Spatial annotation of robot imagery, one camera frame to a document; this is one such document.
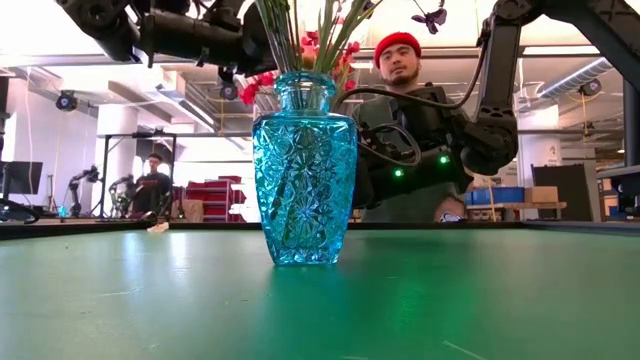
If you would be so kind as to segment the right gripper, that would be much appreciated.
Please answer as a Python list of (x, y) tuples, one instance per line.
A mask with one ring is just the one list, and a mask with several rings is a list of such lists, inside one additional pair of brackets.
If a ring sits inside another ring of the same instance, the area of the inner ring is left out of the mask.
[(389, 147), (372, 128), (359, 125), (358, 135), (355, 208), (372, 209), (393, 196), (391, 175), (394, 164), (381, 158), (381, 155), (390, 156)]

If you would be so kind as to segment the pink artificial tulip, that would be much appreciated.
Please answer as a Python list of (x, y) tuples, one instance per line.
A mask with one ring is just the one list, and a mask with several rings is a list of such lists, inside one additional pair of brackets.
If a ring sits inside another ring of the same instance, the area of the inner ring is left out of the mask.
[(313, 45), (301, 47), (301, 68), (305, 71), (312, 71), (315, 67), (319, 48)]

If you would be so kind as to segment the blue cut glass vase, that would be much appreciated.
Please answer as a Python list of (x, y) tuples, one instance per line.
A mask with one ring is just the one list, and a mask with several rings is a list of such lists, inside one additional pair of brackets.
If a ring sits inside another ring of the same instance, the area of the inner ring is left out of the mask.
[(297, 71), (274, 85), (280, 108), (253, 124), (255, 189), (266, 246), (277, 265), (337, 262), (356, 180), (355, 121), (331, 111), (334, 81)]

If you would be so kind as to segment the person's hand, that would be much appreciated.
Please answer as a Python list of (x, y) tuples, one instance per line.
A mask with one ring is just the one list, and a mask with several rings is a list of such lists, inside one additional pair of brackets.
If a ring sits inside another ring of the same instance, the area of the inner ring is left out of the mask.
[(458, 222), (466, 218), (466, 207), (456, 197), (446, 197), (437, 207), (434, 220), (438, 223)]

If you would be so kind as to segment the person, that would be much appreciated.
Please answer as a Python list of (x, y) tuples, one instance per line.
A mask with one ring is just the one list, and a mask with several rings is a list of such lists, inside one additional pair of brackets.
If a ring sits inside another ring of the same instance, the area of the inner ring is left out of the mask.
[(159, 215), (172, 189), (171, 178), (159, 171), (163, 157), (157, 153), (148, 156), (150, 170), (139, 177), (136, 182), (136, 193), (133, 197), (131, 218), (142, 218), (147, 213)]
[[(421, 60), (415, 59), (411, 49), (393, 51), (391, 60), (392, 63), (385, 70), (378, 69), (385, 89), (415, 95), (422, 87), (418, 81)], [(392, 97), (380, 95), (361, 103), (354, 109), (352, 118), (371, 128), (386, 124), (401, 126), (427, 148), (448, 142), (447, 125), (440, 121), (435, 109), (430, 110), (427, 118), (411, 119), (402, 112), (397, 100)], [(463, 201), (463, 196), (454, 183), (442, 182), (385, 200), (378, 207), (365, 209), (361, 220), (366, 223), (436, 222), (435, 211), (446, 197), (456, 197)]]

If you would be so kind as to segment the blue storage bins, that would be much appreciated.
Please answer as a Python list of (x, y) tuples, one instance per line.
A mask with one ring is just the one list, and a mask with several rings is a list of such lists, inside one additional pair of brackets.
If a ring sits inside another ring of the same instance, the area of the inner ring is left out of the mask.
[(500, 203), (523, 203), (523, 187), (492, 187), (476, 188), (465, 194), (467, 205), (489, 205), (491, 202)]

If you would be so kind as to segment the red knit hat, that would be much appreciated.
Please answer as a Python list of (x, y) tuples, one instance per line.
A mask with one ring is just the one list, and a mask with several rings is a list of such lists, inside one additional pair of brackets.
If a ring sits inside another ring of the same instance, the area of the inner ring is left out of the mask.
[(377, 69), (380, 68), (380, 58), (384, 51), (393, 45), (407, 45), (414, 50), (415, 55), (421, 57), (421, 45), (419, 41), (408, 32), (395, 32), (384, 37), (375, 47), (374, 63)]

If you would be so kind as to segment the wooden shelf cart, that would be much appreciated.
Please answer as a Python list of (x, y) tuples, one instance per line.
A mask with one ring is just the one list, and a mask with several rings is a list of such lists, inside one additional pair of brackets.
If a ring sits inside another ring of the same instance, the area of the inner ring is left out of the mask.
[(522, 210), (553, 210), (556, 219), (561, 218), (561, 210), (567, 207), (566, 202), (540, 203), (491, 203), (488, 205), (467, 205), (467, 216), (470, 220), (490, 222), (513, 222), (519, 220)]

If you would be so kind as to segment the brown cardboard box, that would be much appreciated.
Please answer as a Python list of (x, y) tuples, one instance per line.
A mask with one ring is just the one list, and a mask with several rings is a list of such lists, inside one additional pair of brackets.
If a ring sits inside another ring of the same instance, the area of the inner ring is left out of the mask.
[(559, 195), (556, 186), (533, 186), (524, 190), (526, 203), (558, 203)]

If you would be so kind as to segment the black panel board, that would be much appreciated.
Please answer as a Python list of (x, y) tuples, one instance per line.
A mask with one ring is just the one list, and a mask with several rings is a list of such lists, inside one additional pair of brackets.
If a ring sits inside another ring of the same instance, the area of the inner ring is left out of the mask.
[(551, 186), (558, 190), (558, 199), (567, 206), (561, 210), (561, 218), (567, 221), (589, 222), (593, 220), (589, 188), (583, 164), (562, 166), (532, 166), (535, 186)]

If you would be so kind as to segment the green table mat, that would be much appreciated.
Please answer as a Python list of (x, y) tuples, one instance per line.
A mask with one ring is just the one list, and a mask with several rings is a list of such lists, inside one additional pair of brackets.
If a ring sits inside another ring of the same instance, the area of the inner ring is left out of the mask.
[(0, 360), (640, 360), (640, 235), (258, 231), (0, 242)]

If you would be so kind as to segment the dark flat monitor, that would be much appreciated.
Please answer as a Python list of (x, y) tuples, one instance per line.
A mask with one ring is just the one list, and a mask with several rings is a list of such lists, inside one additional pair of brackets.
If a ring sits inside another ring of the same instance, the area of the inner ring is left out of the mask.
[(0, 194), (36, 195), (42, 162), (0, 161)]

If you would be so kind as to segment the black metal frame stand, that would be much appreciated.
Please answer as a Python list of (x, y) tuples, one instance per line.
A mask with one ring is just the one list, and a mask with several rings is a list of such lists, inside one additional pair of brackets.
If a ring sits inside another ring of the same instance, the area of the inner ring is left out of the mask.
[(102, 160), (102, 164), (98, 166), (98, 168), (100, 170), (100, 174), (102, 175), (102, 177), (101, 177), (100, 200), (95, 205), (95, 207), (99, 209), (99, 215), (98, 215), (99, 218), (105, 218), (106, 217), (106, 213), (104, 211), (104, 208), (105, 208), (104, 204), (105, 204), (105, 194), (106, 194), (106, 187), (107, 187), (108, 157), (109, 157), (109, 152), (117, 147), (117, 145), (114, 145), (113, 147), (111, 147), (109, 145), (110, 141), (113, 138), (116, 138), (118, 140), (118, 142), (121, 142), (123, 139), (127, 139), (127, 140), (129, 140), (129, 139), (151, 139), (151, 140), (156, 140), (156, 139), (170, 138), (172, 140), (172, 143), (171, 143), (171, 147), (170, 147), (171, 155), (170, 155), (170, 158), (169, 158), (169, 169), (170, 169), (169, 176), (170, 176), (171, 180), (174, 180), (175, 152), (176, 152), (177, 138), (178, 138), (178, 134), (177, 133), (168, 133), (168, 132), (164, 132), (164, 131), (160, 131), (160, 130), (154, 130), (153, 132), (136, 131), (134, 133), (123, 133), (123, 134), (101, 134), (101, 135), (98, 135), (97, 138), (104, 140), (103, 160)]

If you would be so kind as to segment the silver ventilation duct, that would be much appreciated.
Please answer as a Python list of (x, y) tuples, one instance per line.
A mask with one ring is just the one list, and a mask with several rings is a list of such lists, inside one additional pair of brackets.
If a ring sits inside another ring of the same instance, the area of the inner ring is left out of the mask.
[(557, 98), (571, 90), (597, 79), (599, 76), (606, 74), (614, 69), (614, 66), (604, 57), (579, 68), (578, 70), (564, 76), (555, 82), (545, 83), (536, 91), (538, 98), (552, 99)]

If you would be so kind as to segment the grey overhead frame bar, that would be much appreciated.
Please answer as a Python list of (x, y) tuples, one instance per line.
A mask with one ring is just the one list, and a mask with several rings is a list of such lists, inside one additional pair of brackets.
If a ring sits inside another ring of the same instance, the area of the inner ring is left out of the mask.
[[(424, 47), (422, 58), (431, 59), (474, 59), (480, 50), (475, 47)], [(518, 56), (527, 57), (595, 57), (600, 52), (592, 45), (544, 45), (523, 46), (518, 50)], [(97, 66), (120, 65), (102, 54), (71, 54), (71, 55), (10, 55), (0, 54), (0, 68), (26, 66)]]

